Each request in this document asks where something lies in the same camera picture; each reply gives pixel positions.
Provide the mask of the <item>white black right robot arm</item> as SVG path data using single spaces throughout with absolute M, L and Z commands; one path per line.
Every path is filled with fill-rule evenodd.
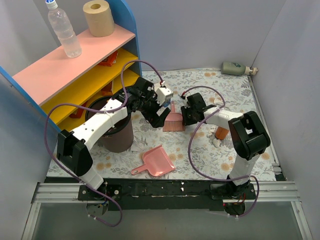
M 237 199 L 249 188 L 253 167 L 265 150 L 270 146 L 270 137 L 259 116 L 254 111 L 246 113 L 223 110 L 216 105 L 206 105 L 200 93 L 185 97 L 181 113 L 183 125 L 207 124 L 218 127 L 216 133 L 228 131 L 231 136 L 236 158 L 231 172 L 224 180 L 210 185 L 213 197 Z

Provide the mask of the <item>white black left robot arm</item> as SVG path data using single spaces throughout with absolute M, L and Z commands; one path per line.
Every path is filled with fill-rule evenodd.
M 114 94 L 90 119 L 71 131 L 64 129 L 58 134 L 56 157 L 84 183 L 78 193 L 81 200 L 102 201 L 107 194 L 105 181 L 93 166 L 90 150 L 94 144 L 136 111 L 141 112 L 153 128 L 163 127 L 171 110 L 165 108 L 162 114 L 157 112 L 173 95 L 165 84 L 138 77 L 133 85 Z

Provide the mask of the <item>pink hand brush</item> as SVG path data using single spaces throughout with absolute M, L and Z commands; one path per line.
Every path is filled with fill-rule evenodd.
M 181 113 L 176 112 L 175 102 L 170 103 L 170 113 L 167 115 L 164 126 L 162 128 L 163 132 L 184 132 L 185 126 L 183 125 L 183 116 Z

